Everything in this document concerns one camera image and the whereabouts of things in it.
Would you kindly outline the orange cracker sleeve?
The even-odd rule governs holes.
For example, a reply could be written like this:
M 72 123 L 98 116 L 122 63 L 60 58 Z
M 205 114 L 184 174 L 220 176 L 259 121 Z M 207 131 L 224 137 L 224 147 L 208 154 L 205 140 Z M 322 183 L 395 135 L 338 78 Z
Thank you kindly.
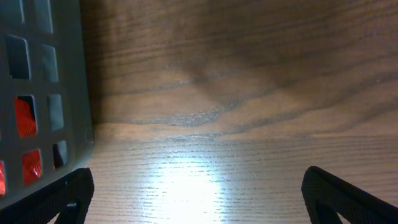
M 33 97 L 17 96 L 14 98 L 17 135 L 27 138 L 37 134 L 37 123 L 34 116 Z M 22 155 L 22 176 L 24 185 L 33 184 L 42 176 L 42 161 L 39 149 L 33 149 Z M 7 158 L 1 155 L 1 197 L 7 194 Z

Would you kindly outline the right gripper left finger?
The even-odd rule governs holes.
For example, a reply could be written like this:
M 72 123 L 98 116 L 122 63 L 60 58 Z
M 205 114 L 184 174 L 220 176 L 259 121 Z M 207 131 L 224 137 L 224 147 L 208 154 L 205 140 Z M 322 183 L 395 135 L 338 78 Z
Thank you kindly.
M 79 168 L 1 210 L 1 224 L 85 222 L 95 191 L 89 168 Z

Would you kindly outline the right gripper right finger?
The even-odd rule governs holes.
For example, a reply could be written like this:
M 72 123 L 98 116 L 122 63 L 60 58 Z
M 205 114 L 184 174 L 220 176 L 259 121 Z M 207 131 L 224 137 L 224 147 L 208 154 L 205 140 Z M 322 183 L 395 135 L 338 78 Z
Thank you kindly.
M 309 167 L 301 187 L 312 223 L 397 223 L 397 207 L 316 167 Z

